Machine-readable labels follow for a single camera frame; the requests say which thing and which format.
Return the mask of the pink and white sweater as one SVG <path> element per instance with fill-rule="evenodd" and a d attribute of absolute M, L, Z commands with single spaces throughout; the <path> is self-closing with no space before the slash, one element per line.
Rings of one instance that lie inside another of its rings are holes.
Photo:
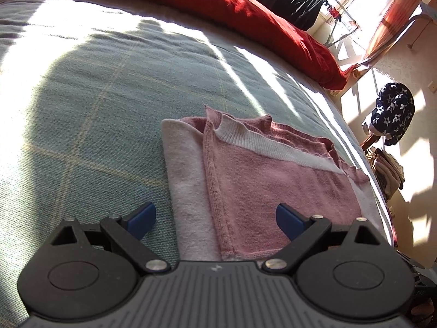
<path fill-rule="evenodd" d="M 285 203 L 334 224 L 388 223 L 369 176 L 333 142 L 270 116 L 237 119 L 212 108 L 203 117 L 161 123 L 179 253 L 186 261 L 257 260 L 288 238 L 276 222 Z"/>

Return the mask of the stack of folded clothes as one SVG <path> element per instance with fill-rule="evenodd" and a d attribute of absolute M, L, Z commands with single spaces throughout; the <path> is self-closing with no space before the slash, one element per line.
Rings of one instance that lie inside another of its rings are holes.
<path fill-rule="evenodd" d="M 367 160 L 375 174 L 385 201 L 404 187 L 404 168 L 385 150 L 371 147 L 366 152 Z"/>

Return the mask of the metal clothes rack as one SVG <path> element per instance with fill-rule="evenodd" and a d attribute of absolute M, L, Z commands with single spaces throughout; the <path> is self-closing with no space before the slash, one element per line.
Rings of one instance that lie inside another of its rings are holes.
<path fill-rule="evenodd" d="M 358 61 L 363 53 L 355 40 L 361 27 L 351 3 L 352 0 L 324 0 L 316 22 L 308 30 L 333 52 L 343 67 Z"/>

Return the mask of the wooden chair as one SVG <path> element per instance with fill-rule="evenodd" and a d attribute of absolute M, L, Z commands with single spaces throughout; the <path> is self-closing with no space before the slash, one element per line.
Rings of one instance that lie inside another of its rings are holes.
<path fill-rule="evenodd" d="M 370 134 L 362 143 L 361 149 L 366 153 L 381 137 L 375 134 Z"/>

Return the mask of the green plaid bed blanket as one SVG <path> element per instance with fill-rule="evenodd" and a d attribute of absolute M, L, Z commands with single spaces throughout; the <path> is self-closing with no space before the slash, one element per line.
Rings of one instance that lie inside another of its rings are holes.
<path fill-rule="evenodd" d="M 161 122 L 205 107 L 269 114 L 366 167 L 317 83 L 223 27 L 140 1 L 1 0 L 2 327 L 26 319 L 19 274 L 63 218 L 153 202 L 144 242 L 181 259 Z"/>

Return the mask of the navy star-pattern garment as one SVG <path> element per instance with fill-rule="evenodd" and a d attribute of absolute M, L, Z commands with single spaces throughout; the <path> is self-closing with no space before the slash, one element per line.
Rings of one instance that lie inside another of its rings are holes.
<path fill-rule="evenodd" d="M 384 137 L 385 146 L 399 143 L 415 114 L 413 95 L 399 82 L 385 84 L 379 91 L 370 117 L 369 131 Z"/>

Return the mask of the red duvet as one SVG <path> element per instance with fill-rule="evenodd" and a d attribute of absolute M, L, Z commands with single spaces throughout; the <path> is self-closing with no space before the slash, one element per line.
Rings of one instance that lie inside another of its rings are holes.
<path fill-rule="evenodd" d="M 274 52 L 328 90 L 341 90 L 347 77 L 331 52 L 311 35 L 256 0 L 147 0 L 214 21 Z"/>

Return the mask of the black hanging jacket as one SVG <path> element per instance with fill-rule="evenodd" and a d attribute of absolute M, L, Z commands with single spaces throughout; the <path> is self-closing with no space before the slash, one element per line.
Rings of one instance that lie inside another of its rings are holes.
<path fill-rule="evenodd" d="M 318 18 L 325 0 L 276 0 L 272 11 L 294 27 L 307 31 Z"/>

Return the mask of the orange right curtain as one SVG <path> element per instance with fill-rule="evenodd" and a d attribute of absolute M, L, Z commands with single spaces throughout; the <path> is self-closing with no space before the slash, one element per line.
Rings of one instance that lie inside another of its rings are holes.
<path fill-rule="evenodd" d="M 410 24 L 414 10 L 422 0 L 392 0 L 379 22 L 364 60 L 348 68 L 344 73 L 347 78 L 359 79 L 394 45 L 395 40 Z"/>

